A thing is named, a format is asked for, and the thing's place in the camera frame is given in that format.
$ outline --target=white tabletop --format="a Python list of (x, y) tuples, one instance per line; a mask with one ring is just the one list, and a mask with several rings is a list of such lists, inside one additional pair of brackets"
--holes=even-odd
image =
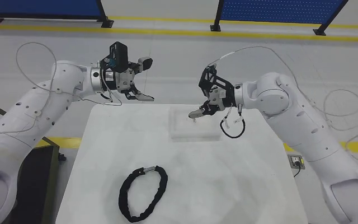
[[(282, 142), (258, 111), (243, 111), (247, 128), (239, 139), (174, 141), (171, 106), (92, 109), (57, 224), (129, 223), (118, 208), (119, 189), (133, 170), (155, 165), (166, 170), (168, 185), (141, 223), (308, 223)], [(149, 206), (159, 180), (151, 172), (133, 182), (132, 216)]]

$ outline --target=blue panel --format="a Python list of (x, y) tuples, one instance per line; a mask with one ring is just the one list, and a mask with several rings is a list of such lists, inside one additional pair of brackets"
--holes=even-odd
[(0, 0), (0, 14), (100, 16), (96, 0)]
[(342, 0), (225, 0), (221, 20), (324, 24)]

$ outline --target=white cable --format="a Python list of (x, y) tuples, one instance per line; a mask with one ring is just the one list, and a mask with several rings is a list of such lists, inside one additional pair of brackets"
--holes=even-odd
[(298, 85), (298, 82), (297, 82), (296, 75), (295, 75), (295, 73), (292, 71), (292, 69), (286, 64), (286, 62), (282, 59), (282, 57), (279, 56), (279, 54), (277, 54), (272, 48), (269, 48), (269, 47), (267, 47), (267, 46), (247, 46), (247, 47), (245, 47), (245, 48), (240, 48), (240, 49), (238, 49), (238, 50), (235, 50), (234, 52), (230, 52), (230, 53), (228, 53), (228, 54), (226, 54), (226, 55), (221, 56), (221, 57), (218, 58), (217, 60), (215, 60), (215, 61), (211, 62), (210, 64), (208, 64), (208, 66), (212, 66), (215, 62), (217, 62), (217, 61), (219, 61), (219, 60), (221, 60), (221, 59), (223, 59), (223, 58), (226, 58), (226, 57), (229, 56), (229, 55), (232, 55), (232, 54), (235, 54), (236, 52), (239, 52), (239, 51), (241, 51), (241, 50), (250, 49), (250, 48), (266, 48), (266, 49), (272, 51), (272, 52), (283, 62), (283, 64), (286, 66), (286, 68), (291, 72), (291, 74), (292, 74), (292, 76), (293, 76), (293, 79), (294, 79), (295, 82), (296, 82), (296, 85), (297, 85), (298, 90), (303, 94), (303, 96), (304, 96), (308, 101), (310, 101), (310, 100), (308, 99), (308, 97), (306, 96), (306, 94), (303, 93), (303, 91), (300, 89), (300, 87), (299, 87), (299, 85)]
[[(218, 58), (217, 60), (215, 60), (215, 61), (211, 62), (210, 64), (208, 64), (208, 66), (213, 65), (213, 64), (216, 63), (217, 61), (219, 61), (219, 60), (221, 60), (221, 59), (223, 59), (223, 58), (226, 58), (226, 57), (229, 56), (229, 55), (232, 55), (232, 54), (234, 54), (234, 53), (236, 53), (236, 52), (239, 52), (239, 51), (244, 50), (244, 49), (249, 49), (249, 48), (266, 48), (266, 49), (272, 51), (272, 52), (284, 63), (284, 65), (288, 68), (288, 70), (291, 72), (291, 74), (292, 74), (292, 76), (293, 76), (293, 78), (294, 78), (294, 80), (295, 80), (295, 82), (296, 82), (297, 89), (302, 93), (302, 95), (303, 95), (309, 102), (311, 102), (311, 99), (309, 99), (308, 96), (300, 89), (299, 84), (298, 84), (298, 82), (297, 82), (296, 75), (295, 75), (295, 73), (292, 71), (292, 69), (286, 64), (286, 62), (285, 62), (273, 49), (271, 49), (271, 48), (269, 48), (269, 47), (267, 47), (267, 46), (247, 46), (247, 47), (245, 47), (245, 48), (238, 49), (238, 50), (236, 50), (236, 51), (234, 51), (234, 52), (230, 52), (230, 53), (228, 53), (228, 54), (226, 54), (226, 55), (221, 56), (221, 57)], [(350, 90), (337, 89), (337, 90), (330, 91), (330, 92), (327, 94), (327, 96), (324, 98), (323, 110), (320, 109), (320, 108), (318, 108), (318, 107), (316, 107), (315, 105), (313, 105), (314, 108), (316, 108), (317, 110), (319, 110), (320, 112), (323, 113), (324, 118), (325, 118), (326, 121), (329, 121), (329, 120), (327, 119), (327, 115), (330, 115), (330, 116), (338, 116), (338, 117), (344, 117), (344, 116), (350, 116), (350, 115), (354, 115), (354, 114), (357, 114), (357, 113), (358, 113), (358, 109), (357, 109), (356, 111), (351, 112), (351, 113), (348, 113), (348, 114), (332, 114), (332, 113), (326, 112), (326, 102), (327, 102), (327, 99), (329, 98), (329, 96), (330, 96), (333, 92), (336, 92), (336, 91), (346, 91), (346, 92), (350, 92), (350, 93), (352, 93), (353, 95), (355, 95), (355, 96), (358, 98), (358, 94), (356, 94), (355, 92), (350, 91)], [(358, 125), (356, 125), (356, 126), (353, 126), (353, 127), (350, 127), (350, 128), (340, 129), (340, 128), (336, 128), (336, 127), (333, 126), (332, 124), (328, 124), (328, 125), (329, 125), (330, 127), (332, 127), (333, 129), (338, 130), (338, 131), (347, 131), (347, 130), (352, 130), (352, 129), (358, 127)], [(346, 151), (348, 150), (348, 148), (347, 148), (348, 144), (349, 144), (351, 141), (353, 141), (355, 138), (358, 138), (358, 134), (357, 134), (356, 136), (353, 136), (352, 138), (350, 138), (350, 139), (346, 142), (346, 144), (345, 144), (345, 150), (346, 150)]]
[(107, 87), (107, 90), (108, 90), (109, 93), (110, 93), (110, 98), (111, 98), (111, 94), (114, 95), (114, 97), (121, 103), (119, 106), (121, 106), (121, 105), (122, 105), (122, 101), (112, 92), (112, 90), (110, 90), (110, 88), (108, 87), (108, 85), (107, 85), (107, 83), (106, 83), (105, 77), (103, 76), (103, 73), (104, 73), (104, 72), (101, 72), (102, 80), (103, 80), (103, 83), (105, 84), (105, 86)]
[[(52, 75), (51, 80), (50, 80), (50, 89), (43, 88), (43, 87), (37, 85), (37, 84), (36, 84), (35, 82), (33, 82), (33, 81), (23, 72), (23, 70), (21, 69), (21, 67), (20, 67), (20, 65), (19, 65), (19, 63), (18, 63), (18, 52), (19, 52), (19, 50), (20, 50), (23, 46), (25, 46), (25, 45), (27, 45), (27, 44), (38, 44), (38, 45), (44, 46), (44, 47), (52, 54), (52, 56), (53, 56), (53, 58), (54, 58), (54, 60), (55, 60), (55, 70), (54, 70), (53, 75)], [(40, 88), (40, 89), (42, 89), (42, 90), (45, 90), (45, 91), (48, 91), (48, 92), (49, 92), (49, 96), (48, 96), (48, 98), (47, 98), (47, 100), (46, 100), (46, 103), (45, 103), (45, 105), (43, 106), (43, 108), (41, 109), (41, 111), (43, 111), (43, 109), (47, 106), (47, 104), (48, 104), (48, 102), (49, 102), (49, 100), (50, 100), (51, 93), (52, 93), (52, 92), (55, 92), (54, 90), (51, 89), (51, 88), (52, 88), (52, 83), (53, 83), (53, 80), (54, 80), (54, 77), (55, 77), (55, 74), (56, 74), (56, 70), (57, 70), (57, 59), (56, 59), (55, 54), (53, 53), (53, 51), (52, 51), (49, 47), (47, 47), (46, 45), (44, 45), (44, 44), (42, 44), (42, 43), (38, 43), (38, 42), (27, 42), (27, 43), (25, 43), (25, 44), (22, 44), (22, 45), (17, 49), (17, 51), (16, 51), (16, 65), (17, 65), (17, 68), (20, 70), (21, 74), (22, 74), (29, 82), (31, 82), (31, 83), (32, 83), (34, 86), (36, 86), (37, 88)], [(64, 92), (64, 91), (63, 91), (63, 92), (61, 92), (61, 94), (70, 94), (70, 95), (72, 95), (72, 96), (78, 97), (78, 98), (79, 98), (80, 100), (82, 100), (82, 101), (89, 101), (89, 102), (93, 102), (93, 103), (95, 103), (95, 104), (108, 105), (108, 106), (121, 106), (121, 105), (122, 105), (122, 101), (119, 100), (119, 99), (118, 99), (118, 100), (120, 101), (120, 105), (117, 105), (117, 104), (107, 104), (107, 103), (95, 102), (95, 101), (90, 100), (90, 99), (83, 99), (83, 98), (80, 97), (79, 95), (74, 94), (74, 93), (70, 93), (70, 92)], [(32, 128), (35, 126), (36, 118), (34, 119), (34, 123), (33, 123), (33, 125), (32, 125), (30, 128), (27, 128), (27, 129), (24, 129), (24, 130), (14, 130), (14, 131), (8, 131), (8, 132), (0, 132), (0, 134), (20, 133), (20, 132), (28, 131), (28, 130), (32, 129)]]

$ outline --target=blue barrier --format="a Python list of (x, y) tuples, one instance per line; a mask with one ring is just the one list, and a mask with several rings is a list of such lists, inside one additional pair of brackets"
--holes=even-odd
[(220, 20), (322, 24), (324, 31), (348, 0), (220, 0), (212, 31)]
[(112, 27), (101, 0), (2, 0), (0, 18), (97, 20)]

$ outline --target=black post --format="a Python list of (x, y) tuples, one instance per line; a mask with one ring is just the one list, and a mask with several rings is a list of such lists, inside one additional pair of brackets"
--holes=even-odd
[(102, 22), (102, 26), (101, 26), (102, 28), (112, 28), (114, 21), (109, 20), (108, 17), (106, 16), (101, 0), (97, 0), (97, 6), (101, 12), (101, 19), (97, 20), (97, 22)]
[(216, 12), (216, 18), (215, 18), (215, 22), (213, 25), (210, 25), (210, 30), (211, 31), (216, 31), (216, 32), (220, 32), (220, 19), (222, 17), (222, 11), (223, 11), (223, 7), (224, 7), (224, 0), (219, 0), (219, 5), (218, 5), (218, 10)]
[(326, 28), (331, 24), (331, 22), (336, 18), (336, 16), (341, 12), (343, 7), (347, 4), (348, 0), (343, 0), (341, 4), (338, 6), (336, 11), (331, 15), (331, 17), (327, 20), (325, 24), (322, 24), (318, 29), (313, 29), (313, 32), (318, 36), (325, 36), (326, 33), (324, 32)]

